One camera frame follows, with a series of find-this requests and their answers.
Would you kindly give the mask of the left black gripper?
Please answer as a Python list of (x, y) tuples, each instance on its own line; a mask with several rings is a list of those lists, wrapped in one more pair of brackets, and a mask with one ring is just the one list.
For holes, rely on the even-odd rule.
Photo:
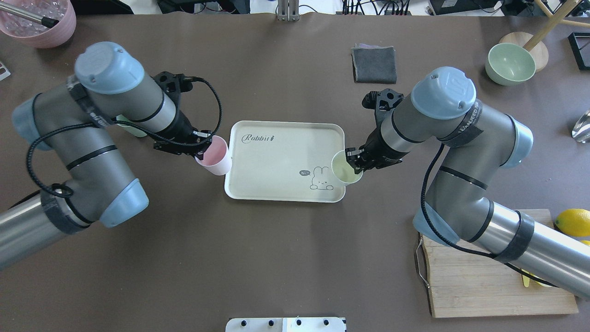
[(181, 93), (189, 92), (193, 88), (193, 82), (202, 82), (205, 80), (201, 77), (190, 77), (185, 74), (172, 74), (163, 71), (153, 77), (154, 81), (164, 94), (172, 101), (175, 115), (171, 124), (164, 130), (157, 132), (157, 135), (165, 138), (164, 141), (156, 139), (153, 147), (156, 150), (171, 154), (191, 155), (197, 160), (204, 160), (207, 148), (211, 140), (197, 134), (197, 128), (194, 128), (185, 114), (179, 109)]

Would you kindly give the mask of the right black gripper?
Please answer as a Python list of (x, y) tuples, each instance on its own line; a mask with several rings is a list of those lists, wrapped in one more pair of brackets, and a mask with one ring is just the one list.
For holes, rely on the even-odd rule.
[(374, 111), (376, 129), (367, 137), (365, 144), (358, 149), (346, 149), (346, 161), (354, 169), (355, 174), (371, 170), (382, 169), (402, 162), (406, 153), (401, 153), (390, 147), (381, 134), (381, 125), (391, 122), (386, 120), (392, 116), (395, 108), (403, 101), (404, 95), (392, 89), (381, 92), (371, 91), (365, 95), (361, 105)]

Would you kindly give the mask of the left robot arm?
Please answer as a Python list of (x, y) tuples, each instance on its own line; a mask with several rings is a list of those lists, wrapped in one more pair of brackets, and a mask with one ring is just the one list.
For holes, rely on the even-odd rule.
[(200, 77), (154, 77), (122, 46), (102, 41), (78, 56), (67, 82), (19, 105), (12, 115), (29, 143), (27, 172), (39, 187), (1, 214), (1, 267), (11, 266), (95, 221), (115, 227), (149, 204), (106, 128), (145, 132), (154, 148), (202, 159), (215, 130), (194, 128), (179, 95)]

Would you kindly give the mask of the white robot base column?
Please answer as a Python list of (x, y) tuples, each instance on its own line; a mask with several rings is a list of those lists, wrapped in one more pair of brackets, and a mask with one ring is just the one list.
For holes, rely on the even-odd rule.
[(234, 318), (226, 332), (346, 332), (346, 319), (341, 317), (263, 317)]

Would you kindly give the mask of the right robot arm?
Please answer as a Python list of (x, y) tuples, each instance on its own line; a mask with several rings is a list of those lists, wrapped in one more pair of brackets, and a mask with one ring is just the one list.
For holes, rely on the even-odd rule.
[(441, 142), (437, 157), (449, 148), (430, 184), (425, 175), (417, 231), (456, 249), (465, 240), (479, 247), (472, 254), (589, 298), (588, 246), (485, 198), (499, 168), (528, 156), (533, 136), (514, 117), (481, 103), (463, 71), (434, 69), (408, 96), (385, 89), (368, 93), (362, 105), (374, 109), (376, 129), (364, 145), (345, 151), (356, 174), (398, 164), (432, 137)]

